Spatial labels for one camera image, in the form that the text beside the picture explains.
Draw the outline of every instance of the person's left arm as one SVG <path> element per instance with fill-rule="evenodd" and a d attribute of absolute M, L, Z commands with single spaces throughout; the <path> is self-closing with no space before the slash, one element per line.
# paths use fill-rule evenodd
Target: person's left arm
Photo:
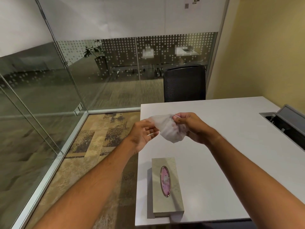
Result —
<path fill-rule="evenodd" d="M 129 158 L 157 135 L 154 123 L 136 122 L 120 145 L 68 189 L 34 229 L 92 228 Z"/>

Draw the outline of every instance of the person's right arm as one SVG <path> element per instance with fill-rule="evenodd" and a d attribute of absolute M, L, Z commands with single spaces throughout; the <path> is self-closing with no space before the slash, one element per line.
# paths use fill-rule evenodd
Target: person's right arm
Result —
<path fill-rule="evenodd" d="M 305 205 L 273 177 L 234 148 L 195 113 L 178 113 L 188 136 L 208 147 L 258 228 L 305 228 Z"/>

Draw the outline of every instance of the person's left hand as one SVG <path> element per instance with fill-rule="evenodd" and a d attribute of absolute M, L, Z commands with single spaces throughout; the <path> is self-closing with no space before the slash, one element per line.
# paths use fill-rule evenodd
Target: person's left hand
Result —
<path fill-rule="evenodd" d="M 134 143 L 135 153 L 138 153 L 144 148 L 147 142 L 156 137 L 158 133 L 159 130 L 155 127 L 155 124 L 148 119 L 144 119 L 134 123 L 132 130 L 126 139 Z"/>

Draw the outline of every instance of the tabletop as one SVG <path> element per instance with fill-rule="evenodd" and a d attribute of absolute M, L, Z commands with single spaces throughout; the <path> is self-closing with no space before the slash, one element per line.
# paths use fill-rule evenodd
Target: tabletop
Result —
<path fill-rule="evenodd" d="M 278 110 L 264 97 L 200 100 L 142 104 L 141 119 L 196 113 L 305 203 L 304 151 L 259 114 Z M 152 215 L 151 159 L 162 157 L 176 160 L 185 209 L 181 223 L 249 218 L 207 147 L 188 137 L 171 143 L 158 135 L 139 153 L 136 226 L 170 223 Z"/>

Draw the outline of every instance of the chair backrest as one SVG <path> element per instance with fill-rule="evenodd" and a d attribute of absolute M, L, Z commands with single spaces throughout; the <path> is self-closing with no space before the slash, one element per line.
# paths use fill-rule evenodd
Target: chair backrest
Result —
<path fill-rule="evenodd" d="M 206 99 L 205 67 L 181 66 L 164 72 L 164 102 Z"/>

